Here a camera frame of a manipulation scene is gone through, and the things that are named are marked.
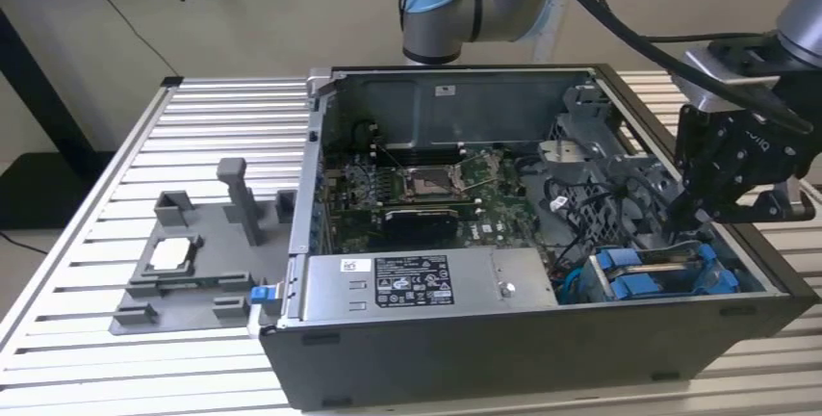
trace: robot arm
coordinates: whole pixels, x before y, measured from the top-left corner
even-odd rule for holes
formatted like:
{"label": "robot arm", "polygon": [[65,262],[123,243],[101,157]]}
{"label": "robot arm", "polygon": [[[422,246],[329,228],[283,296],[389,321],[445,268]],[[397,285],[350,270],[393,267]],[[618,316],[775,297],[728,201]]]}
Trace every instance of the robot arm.
{"label": "robot arm", "polygon": [[[680,115],[676,164],[684,192],[669,231],[704,221],[800,221],[815,207],[799,179],[822,149],[822,0],[793,0],[777,30],[723,39],[677,61],[598,0],[578,0],[626,44],[672,73],[689,97]],[[773,184],[753,205],[739,199]]]}

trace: blue latch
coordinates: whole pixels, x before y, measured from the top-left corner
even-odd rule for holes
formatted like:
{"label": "blue latch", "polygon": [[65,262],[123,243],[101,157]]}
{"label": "blue latch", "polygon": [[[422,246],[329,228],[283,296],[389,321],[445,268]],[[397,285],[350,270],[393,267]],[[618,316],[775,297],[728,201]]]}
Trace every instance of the blue latch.
{"label": "blue latch", "polygon": [[661,294],[660,285],[648,273],[626,274],[612,281],[617,299],[634,299],[641,296]]}
{"label": "blue latch", "polygon": [[250,295],[251,303],[270,303],[278,300],[277,286],[257,286]]}

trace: gray holder post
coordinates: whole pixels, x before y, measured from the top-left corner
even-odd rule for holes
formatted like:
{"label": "gray holder post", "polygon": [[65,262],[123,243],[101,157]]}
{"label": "gray holder post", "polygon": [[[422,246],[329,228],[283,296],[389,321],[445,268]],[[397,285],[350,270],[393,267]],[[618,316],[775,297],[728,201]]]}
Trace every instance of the gray holder post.
{"label": "gray holder post", "polygon": [[246,160],[243,158],[222,158],[218,164],[218,179],[229,185],[229,197],[234,204],[234,210],[227,211],[226,216],[237,217],[243,225],[250,246],[257,246],[262,241],[262,232],[258,224],[258,204],[255,203],[255,195],[246,186],[245,177]]}
{"label": "gray holder post", "polygon": [[186,191],[162,192],[154,204],[154,213],[162,226],[189,226],[183,211],[194,209]]}

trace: motherboard chip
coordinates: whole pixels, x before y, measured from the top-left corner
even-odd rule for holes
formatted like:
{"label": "motherboard chip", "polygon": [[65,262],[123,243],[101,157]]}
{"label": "motherboard chip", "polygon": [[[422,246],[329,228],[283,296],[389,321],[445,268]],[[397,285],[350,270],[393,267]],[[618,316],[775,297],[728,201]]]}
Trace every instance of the motherboard chip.
{"label": "motherboard chip", "polygon": [[444,168],[413,169],[409,181],[414,195],[448,195],[454,188],[449,170]]}

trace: floor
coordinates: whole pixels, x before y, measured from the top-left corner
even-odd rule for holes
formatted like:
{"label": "floor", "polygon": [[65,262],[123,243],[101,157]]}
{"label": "floor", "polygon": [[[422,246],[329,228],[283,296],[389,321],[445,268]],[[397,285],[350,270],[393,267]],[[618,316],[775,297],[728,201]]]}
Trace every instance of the floor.
{"label": "floor", "polygon": [[[0,163],[0,173],[11,163]],[[62,230],[6,231],[18,242],[49,251]],[[10,311],[31,275],[41,267],[46,256],[34,250],[13,245],[0,238],[0,318]]]}

